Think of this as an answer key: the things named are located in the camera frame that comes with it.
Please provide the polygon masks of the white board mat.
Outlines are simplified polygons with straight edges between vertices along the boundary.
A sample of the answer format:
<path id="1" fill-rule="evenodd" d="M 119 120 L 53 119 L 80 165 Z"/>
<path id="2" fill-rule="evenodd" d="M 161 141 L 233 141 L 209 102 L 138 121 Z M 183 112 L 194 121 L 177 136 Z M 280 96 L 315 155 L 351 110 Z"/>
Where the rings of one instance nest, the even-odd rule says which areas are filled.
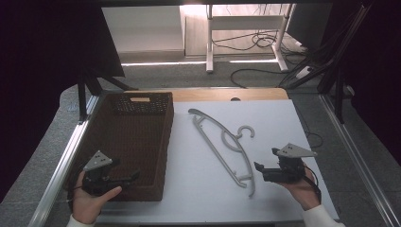
<path id="1" fill-rule="evenodd" d="M 190 225 L 293 222 L 302 218 L 301 206 L 285 188 L 264 181 L 255 173 L 255 193 L 239 187 L 195 128 L 189 109 L 198 109 L 236 134 L 251 126 L 255 137 L 244 130 L 239 139 L 251 161 L 275 168 L 272 148 L 291 143 L 309 144 L 291 100 L 177 102 L 167 151 L 164 195 L 156 202 L 109 202 L 97 221 L 100 224 Z M 243 176 L 248 170 L 242 156 L 226 148 L 219 128 L 208 120 L 203 129 L 229 167 Z"/>

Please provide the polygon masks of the white metal desk frame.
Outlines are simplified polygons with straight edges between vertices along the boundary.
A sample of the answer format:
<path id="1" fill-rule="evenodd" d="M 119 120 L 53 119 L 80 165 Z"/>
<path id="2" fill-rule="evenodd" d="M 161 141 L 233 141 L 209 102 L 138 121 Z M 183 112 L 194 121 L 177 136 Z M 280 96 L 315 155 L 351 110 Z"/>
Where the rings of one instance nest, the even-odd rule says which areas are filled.
<path id="1" fill-rule="evenodd" d="M 289 4 L 283 15 L 245 15 L 245 16 L 214 16 L 213 6 L 206 6 L 207 16 L 207 48 L 206 48 L 206 72 L 214 71 L 214 50 L 212 34 L 215 30 L 277 30 L 276 40 L 272 44 L 272 51 L 280 70 L 288 71 L 288 66 L 281 52 L 281 44 L 288 26 L 293 5 Z"/>

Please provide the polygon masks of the wooden desk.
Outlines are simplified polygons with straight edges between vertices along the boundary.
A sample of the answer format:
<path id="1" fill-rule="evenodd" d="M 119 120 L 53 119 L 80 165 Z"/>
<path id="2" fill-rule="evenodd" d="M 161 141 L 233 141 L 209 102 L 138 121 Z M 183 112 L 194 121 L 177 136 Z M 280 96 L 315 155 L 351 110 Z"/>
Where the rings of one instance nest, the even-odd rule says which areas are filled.
<path id="1" fill-rule="evenodd" d="M 241 101 L 249 100 L 287 100 L 288 94 L 281 88 L 190 88 L 142 90 L 142 93 L 168 93 L 173 95 L 175 102 L 195 101 L 230 101 L 238 98 Z"/>

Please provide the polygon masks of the grey plastic clothes hanger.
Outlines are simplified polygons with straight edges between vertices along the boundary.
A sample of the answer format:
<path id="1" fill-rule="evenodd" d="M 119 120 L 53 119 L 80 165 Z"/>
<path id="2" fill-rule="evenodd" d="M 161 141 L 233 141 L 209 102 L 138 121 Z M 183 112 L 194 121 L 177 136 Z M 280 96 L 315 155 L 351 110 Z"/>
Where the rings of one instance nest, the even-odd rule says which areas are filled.
<path id="1" fill-rule="evenodd" d="M 250 158 L 248 157 L 247 152 L 245 149 L 242 147 L 242 145 L 239 142 L 239 139 L 243 136 L 243 131 L 248 130 L 250 132 L 250 137 L 254 138 L 255 137 L 255 131 L 251 126 L 248 125 L 243 125 L 240 126 L 237 129 L 236 134 L 231 133 L 223 124 L 218 122 L 215 118 L 212 116 L 208 115 L 207 113 L 202 112 L 201 110 L 198 109 L 189 109 L 188 112 L 193 115 L 192 122 L 197 129 L 197 131 L 200 133 L 201 137 L 204 139 L 208 147 L 213 151 L 213 153 L 216 155 L 220 163 L 223 165 L 223 167 L 226 169 L 228 174 L 231 176 L 231 178 L 234 180 L 234 182 L 242 188 L 247 188 L 248 186 L 251 187 L 250 193 L 249 193 L 249 198 L 252 198 L 254 193 L 255 193 L 255 180 L 254 180 L 254 174 L 251 166 L 251 161 Z M 220 152 L 218 151 L 217 147 L 214 145 L 212 140 L 209 138 L 209 136 L 206 134 L 205 130 L 203 129 L 202 122 L 204 120 L 208 120 L 211 123 L 213 123 L 216 127 L 219 128 L 220 132 L 220 139 L 223 145 L 228 148 L 229 150 L 239 153 L 247 167 L 248 172 L 243 175 L 243 176 L 237 176 L 236 172 L 233 171 L 227 162 L 224 160 Z"/>

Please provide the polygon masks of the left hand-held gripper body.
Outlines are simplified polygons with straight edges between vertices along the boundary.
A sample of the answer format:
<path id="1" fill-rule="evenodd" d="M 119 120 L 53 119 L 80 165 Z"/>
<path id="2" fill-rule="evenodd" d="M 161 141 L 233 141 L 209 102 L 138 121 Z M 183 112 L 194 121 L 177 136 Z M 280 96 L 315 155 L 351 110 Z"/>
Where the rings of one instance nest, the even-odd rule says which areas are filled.
<path id="1" fill-rule="evenodd" d="M 125 187 L 124 180 L 112 180 L 109 176 L 113 167 L 110 166 L 112 158 L 109 158 L 100 150 L 84 166 L 85 175 L 82 181 L 82 189 L 91 196 L 101 196 L 109 190 L 121 186 Z"/>

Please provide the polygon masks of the brown woven basket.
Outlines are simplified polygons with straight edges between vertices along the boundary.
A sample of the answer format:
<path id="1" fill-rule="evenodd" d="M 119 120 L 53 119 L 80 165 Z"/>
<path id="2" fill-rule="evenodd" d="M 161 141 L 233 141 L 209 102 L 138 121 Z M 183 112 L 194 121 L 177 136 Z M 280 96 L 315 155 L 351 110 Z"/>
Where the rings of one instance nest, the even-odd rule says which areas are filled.
<path id="1" fill-rule="evenodd" d="M 167 147 L 174 117 L 171 93 L 107 94 L 83 134 L 70 173 L 82 171 L 97 151 L 116 160 L 110 180 L 137 180 L 116 201 L 160 201 L 163 198 Z"/>

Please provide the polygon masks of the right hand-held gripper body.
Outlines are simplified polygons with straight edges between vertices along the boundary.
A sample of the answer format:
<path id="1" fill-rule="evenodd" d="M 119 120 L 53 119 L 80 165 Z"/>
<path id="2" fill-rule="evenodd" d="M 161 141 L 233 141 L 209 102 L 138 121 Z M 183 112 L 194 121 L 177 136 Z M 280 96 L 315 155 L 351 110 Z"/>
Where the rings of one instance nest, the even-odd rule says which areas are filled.
<path id="1" fill-rule="evenodd" d="M 316 157 L 317 153 L 288 143 L 278 151 L 278 168 L 265 168 L 265 182 L 296 183 L 305 175 L 303 158 Z"/>

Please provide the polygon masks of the dark curtain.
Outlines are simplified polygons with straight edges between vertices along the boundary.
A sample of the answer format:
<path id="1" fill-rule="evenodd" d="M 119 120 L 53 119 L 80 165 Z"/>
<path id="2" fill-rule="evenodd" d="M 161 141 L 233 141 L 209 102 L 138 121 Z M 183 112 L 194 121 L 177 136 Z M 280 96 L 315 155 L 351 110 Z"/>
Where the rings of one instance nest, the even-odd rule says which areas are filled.
<path id="1" fill-rule="evenodd" d="M 324 38 L 361 6 L 369 9 L 341 61 L 352 106 L 401 165 L 401 0 L 332 0 Z"/>
<path id="2" fill-rule="evenodd" d="M 0 202 L 85 75 L 124 75 L 99 4 L 0 0 Z"/>

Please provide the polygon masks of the aluminium rail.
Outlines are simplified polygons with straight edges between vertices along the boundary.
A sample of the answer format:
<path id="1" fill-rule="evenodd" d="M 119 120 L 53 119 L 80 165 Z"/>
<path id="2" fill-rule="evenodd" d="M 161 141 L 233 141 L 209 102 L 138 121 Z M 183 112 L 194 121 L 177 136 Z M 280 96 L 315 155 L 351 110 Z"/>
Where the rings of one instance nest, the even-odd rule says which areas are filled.
<path id="1" fill-rule="evenodd" d="M 334 104 L 328 95 L 319 95 L 319 99 L 323 104 L 334 128 L 336 129 L 341 142 L 350 155 L 350 158 L 357 170 L 358 175 L 365 184 L 374 205 L 376 206 L 380 216 L 383 218 L 387 227 L 401 227 L 401 218 L 399 218 L 385 195 L 383 189 L 376 181 L 372 171 L 368 168 L 367 163 L 362 157 L 354 139 L 347 130 L 344 123 L 341 123 L 335 115 Z"/>
<path id="2" fill-rule="evenodd" d="M 41 199 L 29 221 L 27 227 L 44 227 L 51 211 L 57 201 L 59 194 L 62 192 L 62 185 L 67 178 L 68 171 L 72 165 L 73 159 L 75 158 L 78 150 L 78 145 L 82 141 L 83 134 L 88 128 L 90 117 L 94 112 L 94 108 L 99 101 L 98 96 L 91 96 L 87 103 L 83 104 L 85 107 L 84 112 L 87 116 L 79 120 L 75 125 L 75 128 L 69 137 L 68 143 L 66 144 L 63 153 L 52 172 L 51 178 L 44 190 Z"/>

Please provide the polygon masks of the person's right hand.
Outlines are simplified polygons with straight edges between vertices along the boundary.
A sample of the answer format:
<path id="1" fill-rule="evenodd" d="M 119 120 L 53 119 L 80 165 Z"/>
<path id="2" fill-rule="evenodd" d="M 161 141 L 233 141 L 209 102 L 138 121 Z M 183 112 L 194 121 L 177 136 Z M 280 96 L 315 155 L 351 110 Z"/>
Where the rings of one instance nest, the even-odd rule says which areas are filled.
<path id="1" fill-rule="evenodd" d="M 282 186 L 289 191 L 291 196 L 300 203 L 305 211 L 321 204 L 314 188 L 305 180 L 297 183 L 282 183 Z"/>

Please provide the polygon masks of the person's left hand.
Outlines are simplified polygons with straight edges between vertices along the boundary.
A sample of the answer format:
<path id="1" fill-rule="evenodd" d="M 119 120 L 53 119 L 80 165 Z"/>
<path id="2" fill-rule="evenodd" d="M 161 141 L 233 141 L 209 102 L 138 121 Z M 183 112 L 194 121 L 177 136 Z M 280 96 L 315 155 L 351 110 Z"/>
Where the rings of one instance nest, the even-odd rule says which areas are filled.
<path id="1" fill-rule="evenodd" d="M 122 187 L 117 186 L 100 197 L 91 196 L 82 189 L 82 181 L 85 175 L 81 171 L 73 190 L 73 212 L 72 217 L 82 224 L 94 224 L 101 213 L 103 205 L 121 193 Z"/>

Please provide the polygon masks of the black metal stand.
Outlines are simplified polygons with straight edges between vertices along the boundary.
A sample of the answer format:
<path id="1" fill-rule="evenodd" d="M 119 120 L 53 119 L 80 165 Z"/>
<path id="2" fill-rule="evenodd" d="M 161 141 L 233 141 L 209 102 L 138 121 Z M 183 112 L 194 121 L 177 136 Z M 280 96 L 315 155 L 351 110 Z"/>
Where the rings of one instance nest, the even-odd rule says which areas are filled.
<path id="1" fill-rule="evenodd" d="M 89 89 L 89 92 L 93 96 L 99 96 L 104 91 L 98 79 L 105 79 L 106 81 L 122 89 L 123 91 L 138 91 L 138 88 L 133 88 L 123 83 L 122 81 L 114 77 L 107 76 L 106 74 L 101 73 L 95 69 L 83 69 L 78 76 L 79 124 L 82 124 L 88 117 L 88 110 L 86 107 L 86 89 Z"/>
<path id="2" fill-rule="evenodd" d="M 341 124 L 344 123 L 342 116 L 344 75 L 341 72 L 343 58 L 350 43 L 354 40 L 354 37 L 357 34 L 357 31 L 359 30 L 359 27 L 361 26 L 370 8 L 372 7 L 372 4 L 373 4 L 372 1 L 368 2 L 361 1 L 358 4 L 358 10 L 355 14 L 355 17 L 352 20 L 352 23 L 347 28 L 346 33 L 343 36 L 342 41 L 340 42 L 339 48 L 333 55 L 331 64 L 328 67 L 327 72 L 324 74 L 322 80 L 320 81 L 317 87 L 318 92 L 324 95 L 327 95 L 331 90 L 331 88 L 335 87 L 333 113 Z"/>

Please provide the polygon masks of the white cabinet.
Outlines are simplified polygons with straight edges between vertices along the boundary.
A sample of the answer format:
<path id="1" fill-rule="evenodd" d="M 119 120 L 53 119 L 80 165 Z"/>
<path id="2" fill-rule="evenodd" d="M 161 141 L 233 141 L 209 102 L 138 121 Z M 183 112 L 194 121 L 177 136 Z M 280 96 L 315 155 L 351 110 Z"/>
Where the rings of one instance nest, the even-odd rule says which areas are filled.
<path id="1" fill-rule="evenodd" d="M 184 57 L 179 6 L 103 8 L 122 62 L 170 61 Z"/>

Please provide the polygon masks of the white power strip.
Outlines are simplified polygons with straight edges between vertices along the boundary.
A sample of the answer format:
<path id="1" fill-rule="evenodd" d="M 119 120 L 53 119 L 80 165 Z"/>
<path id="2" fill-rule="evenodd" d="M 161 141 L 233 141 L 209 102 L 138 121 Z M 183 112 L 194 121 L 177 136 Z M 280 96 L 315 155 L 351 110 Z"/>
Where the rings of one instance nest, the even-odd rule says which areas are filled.
<path id="1" fill-rule="evenodd" d="M 313 71 L 313 67 L 312 66 L 306 66 L 304 69 L 302 69 L 297 75 L 296 75 L 296 79 L 301 79 L 303 77 L 305 77 L 306 75 L 308 75 L 310 72 Z"/>

